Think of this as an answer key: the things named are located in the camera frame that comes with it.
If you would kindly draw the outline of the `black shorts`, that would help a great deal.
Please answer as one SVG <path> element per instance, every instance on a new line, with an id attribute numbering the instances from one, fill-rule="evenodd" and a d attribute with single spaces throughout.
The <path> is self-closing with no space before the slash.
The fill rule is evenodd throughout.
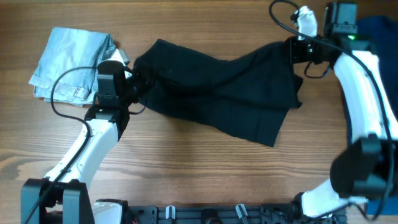
<path id="1" fill-rule="evenodd" d="M 269 147 L 288 111 L 301 106 L 303 79 L 285 61 L 280 42 L 221 60 L 159 39 L 133 70 L 153 85 L 140 97 L 149 109 Z"/>

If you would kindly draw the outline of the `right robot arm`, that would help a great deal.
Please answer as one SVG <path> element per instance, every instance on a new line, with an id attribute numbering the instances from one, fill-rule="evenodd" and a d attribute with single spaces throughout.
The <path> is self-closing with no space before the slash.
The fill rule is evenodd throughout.
<path id="1" fill-rule="evenodd" d="M 359 32 L 356 13 L 354 2 L 328 3 L 322 35 L 307 6 L 291 15 L 293 37 L 285 41 L 289 63 L 328 62 L 343 90 L 348 121 L 348 147 L 332 162 L 326 181 L 294 198 L 293 220 L 323 220 L 376 200 L 379 205 L 368 216 L 374 220 L 397 196 L 397 118 L 380 75 L 377 45 Z"/>

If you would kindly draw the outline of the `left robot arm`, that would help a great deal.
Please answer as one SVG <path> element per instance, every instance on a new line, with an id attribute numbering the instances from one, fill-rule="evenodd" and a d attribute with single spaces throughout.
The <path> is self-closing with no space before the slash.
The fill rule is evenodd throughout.
<path id="1" fill-rule="evenodd" d="M 107 153 L 120 140 L 132 112 L 129 106 L 152 84 L 116 60 L 97 66 L 98 93 L 81 119 L 83 128 L 63 159 L 42 179 L 21 190 L 22 223 L 136 223 L 125 200 L 90 202 L 88 188 Z"/>

